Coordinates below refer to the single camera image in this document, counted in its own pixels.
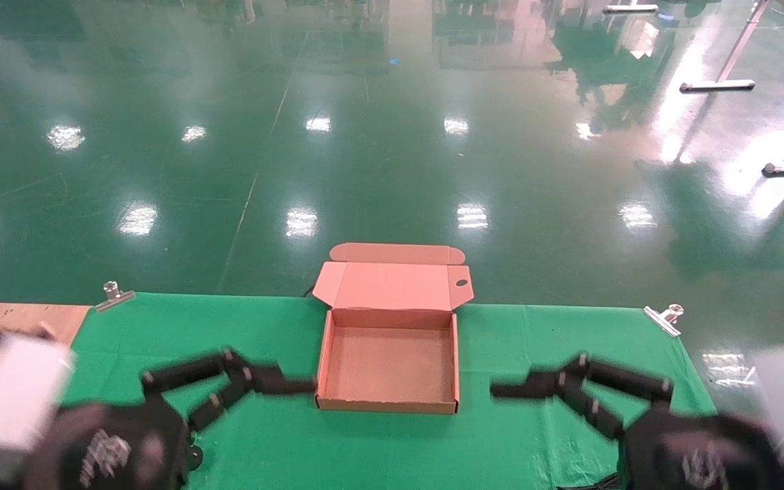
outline green cloth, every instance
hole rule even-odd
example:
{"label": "green cloth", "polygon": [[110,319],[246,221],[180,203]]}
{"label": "green cloth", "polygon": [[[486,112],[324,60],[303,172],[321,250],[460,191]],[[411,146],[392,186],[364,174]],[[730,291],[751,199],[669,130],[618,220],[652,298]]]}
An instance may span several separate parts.
{"label": "green cloth", "polygon": [[[230,345],[287,375],[313,375],[326,307],[311,298],[158,295],[91,311],[74,342],[66,402],[141,400],[139,373]],[[249,395],[200,436],[199,489],[537,489],[591,484],[614,472],[616,444],[563,403],[495,402],[489,381],[531,365],[560,366],[580,351],[669,376],[673,407],[715,407],[679,338],[642,310],[468,304],[458,310],[458,415],[321,412],[310,396]],[[185,413],[222,384],[168,396]],[[629,423],[645,403],[593,390]]]}

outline cable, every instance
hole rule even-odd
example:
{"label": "cable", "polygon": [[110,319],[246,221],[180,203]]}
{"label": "cable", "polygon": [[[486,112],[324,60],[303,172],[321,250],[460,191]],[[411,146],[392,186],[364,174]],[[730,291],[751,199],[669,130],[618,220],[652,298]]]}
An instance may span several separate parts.
{"label": "cable", "polygon": [[594,485],[586,485],[585,487],[556,487],[556,490],[620,490],[622,480],[619,478],[618,472],[614,472],[604,480],[598,481]]}

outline box flap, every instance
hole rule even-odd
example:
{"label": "box flap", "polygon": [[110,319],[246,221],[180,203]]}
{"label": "box flap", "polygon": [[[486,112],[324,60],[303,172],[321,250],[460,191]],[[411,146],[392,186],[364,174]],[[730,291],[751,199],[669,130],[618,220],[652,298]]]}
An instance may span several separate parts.
{"label": "box flap", "polygon": [[447,271],[451,311],[474,299],[474,288],[470,285],[470,268],[466,265],[452,265]]}
{"label": "box flap", "polygon": [[448,265],[464,260],[456,248],[342,243],[331,255],[314,296],[335,309],[452,311],[474,298],[470,269]]}
{"label": "box flap", "polygon": [[333,261],[348,263],[413,263],[459,265],[464,253],[446,245],[401,245],[393,243],[340,243],[330,253]]}
{"label": "box flap", "polygon": [[320,276],[314,285],[314,296],[329,306],[335,306],[335,300],[343,282],[346,263],[324,263]]}

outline wooden surface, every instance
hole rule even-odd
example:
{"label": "wooden surface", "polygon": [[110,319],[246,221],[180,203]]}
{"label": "wooden surface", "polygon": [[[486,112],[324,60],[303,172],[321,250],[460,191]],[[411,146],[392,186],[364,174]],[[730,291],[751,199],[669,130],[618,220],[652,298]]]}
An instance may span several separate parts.
{"label": "wooden surface", "polygon": [[25,331],[38,322],[47,322],[53,328],[56,340],[71,344],[88,310],[89,306],[0,303],[0,329]]}

